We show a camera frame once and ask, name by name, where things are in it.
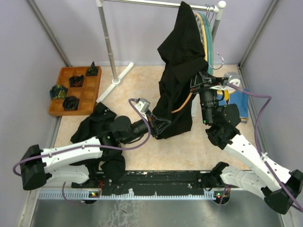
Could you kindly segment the orange hanger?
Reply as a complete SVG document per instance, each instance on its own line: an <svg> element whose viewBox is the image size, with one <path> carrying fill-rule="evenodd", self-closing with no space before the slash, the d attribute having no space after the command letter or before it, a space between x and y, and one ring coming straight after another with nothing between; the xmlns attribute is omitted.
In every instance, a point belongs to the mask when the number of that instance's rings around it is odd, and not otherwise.
<svg viewBox="0 0 303 227"><path fill-rule="evenodd" d="M215 53L216 53L216 55L218 55L221 58L221 61L222 61L221 65L217 68L214 68L211 65L210 65L210 67L213 70L219 70L224 65L224 57L221 54L219 54L218 52L215 52ZM190 92L189 95L187 96L187 98L185 99L184 103L178 109L171 111L171 113L174 114L174 113L181 111L186 106L186 104L189 102L192 95L193 95L193 93Z"/></svg>

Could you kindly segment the black t-shirt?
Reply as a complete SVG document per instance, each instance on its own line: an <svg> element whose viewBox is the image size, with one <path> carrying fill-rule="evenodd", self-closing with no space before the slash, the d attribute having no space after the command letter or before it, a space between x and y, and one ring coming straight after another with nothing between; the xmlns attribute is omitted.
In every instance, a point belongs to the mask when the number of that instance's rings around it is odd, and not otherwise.
<svg viewBox="0 0 303 227"><path fill-rule="evenodd" d="M152 113L171 120L171 125L159 135L160 140L191 130L191 108L195 95L181 111L171 111L184 103L190 93L191 79L199 71L208 69L196 18L187 3L181 2L174 28L158 47L158 53L165 62L165 69L159 81L160 98Z"/></svg>

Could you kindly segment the black button-up shirt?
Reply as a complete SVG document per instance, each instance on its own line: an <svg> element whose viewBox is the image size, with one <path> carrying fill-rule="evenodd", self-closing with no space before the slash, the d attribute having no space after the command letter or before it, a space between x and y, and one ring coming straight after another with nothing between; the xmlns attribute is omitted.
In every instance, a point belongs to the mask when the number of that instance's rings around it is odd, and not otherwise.
<svg viewBox="0 0 303 227"><path fill-rule="evenodd" d="M104 104L98 103L94 112L80 123L70 141L74 144L96 138L101 145L120 147L109 127L115 118L116 113ZM85 165L89 171L89 179L82 184L72 183L73 188L96 188L99 182L104 181L104 179L110 179L114 182L123 175L125 158L122 156L122 151L111 148L100 148L99 150L103 152L100 158L73 164L74 166Z"/></svg>

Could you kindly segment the white clothes rack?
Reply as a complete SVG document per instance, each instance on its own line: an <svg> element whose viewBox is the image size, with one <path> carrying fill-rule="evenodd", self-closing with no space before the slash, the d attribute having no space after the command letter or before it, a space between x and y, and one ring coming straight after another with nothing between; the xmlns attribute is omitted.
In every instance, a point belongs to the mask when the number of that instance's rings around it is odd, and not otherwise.
<svg viewBox="0 0 303 227"><path fill-rule="evenodd" d="M151 5L151 6L158 6L158 7L168 7L168 8L178 8L180 5L178 3L171 3L171 2L162 2L162 1L155 1L155 0L120 0L120 2L123 3L130 3L130 4L141 4L141 5ZM102 29L104 33L104 38L106 42L107 47L107 53L109 57L109 63L112 70L112 83L109 85L109 87L97 98L96 102L103 102L110 94L111 92L118 87L122 80L126 77L126 75L132 70L134 67L134 63L130 62L128 66L118 75L116 72L116 66L113 56L113 51L110 43L109 33L107 29L107 23L105 18L105 12L104 12L104 3L102 0L96 1L99 16L102 24ZM221 18L223 16L223 11L226 8L226 2L221 0L218 2L215 6L197 6L197 5L191 5L190 6L193 10L198 11L205 11L209 13L213 13L215 15L214 25L212 28L212 31L209 32L209 36L212 37L212 40L215 39Z"/></svg>

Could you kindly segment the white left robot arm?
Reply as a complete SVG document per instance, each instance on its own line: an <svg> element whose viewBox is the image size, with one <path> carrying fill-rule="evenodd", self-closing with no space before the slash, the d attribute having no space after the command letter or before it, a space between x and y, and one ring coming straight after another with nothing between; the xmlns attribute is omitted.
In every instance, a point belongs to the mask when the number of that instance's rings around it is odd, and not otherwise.
<svg viewBox="0 0 303 227"><path fill-rule="evenodd" d="M98 165L107 157L123 151L129 144L144 135L156 137L171 124L170 120L153 114L143 114L136 122L119 116L108 122L107 129L99 134L61 148L44 148L32 145L19 162L23 190L41 188L47 183L71 182L92 188L98 184Z"/></svg>

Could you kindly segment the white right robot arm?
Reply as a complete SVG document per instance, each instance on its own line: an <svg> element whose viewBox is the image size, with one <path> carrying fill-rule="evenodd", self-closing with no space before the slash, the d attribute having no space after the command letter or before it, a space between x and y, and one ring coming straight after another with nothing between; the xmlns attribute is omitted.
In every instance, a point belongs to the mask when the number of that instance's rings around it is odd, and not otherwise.
<svg viewBox="0 0 303 227"><path fill-rule="evenodd" d="M252 145L236 128L241 122L236 104L219 105L217 92L238 90L240 76L226 73L215 77L206 71L198 72L190 83L190 91L198 94L202 119L210 142L241 160L250 172L239 170L227 163L218 163L211 171L212 183L217 187L232 185L244 189L264 200L275 212L286 214L291 207L302 211L296 200L303 189L303 174L290 171L261 152L259 143Z"/></svg>

